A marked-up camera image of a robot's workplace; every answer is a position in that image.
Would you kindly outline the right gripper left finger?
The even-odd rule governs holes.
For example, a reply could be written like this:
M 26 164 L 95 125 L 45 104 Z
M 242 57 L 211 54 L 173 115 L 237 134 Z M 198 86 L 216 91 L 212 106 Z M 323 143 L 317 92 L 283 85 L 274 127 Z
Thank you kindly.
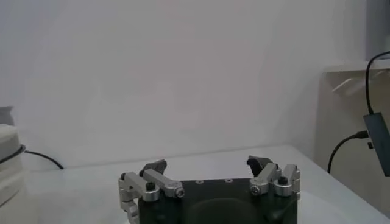
M 147 163 L 138 173 L 122 173 L 118 178 L 121 209 L 126 212 L 129 223 L 140 222 L 138 199 L 157 202 L 160 195 L 183 198 L 185 190 L 181 181 L 164 176 L 167 162 L 164 159 Z

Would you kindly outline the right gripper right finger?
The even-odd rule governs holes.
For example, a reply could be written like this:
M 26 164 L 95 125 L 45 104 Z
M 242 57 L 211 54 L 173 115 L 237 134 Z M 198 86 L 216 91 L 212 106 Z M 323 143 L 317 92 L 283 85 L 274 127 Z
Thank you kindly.
M 272 193 L 300 199 L 300 169 L 296 165 L 287 164 L 282 169 L 269 158 L 257 156 L 249 156 L 246 163 L 253 174 L 249 180 L 249 191 L 253 196 Z

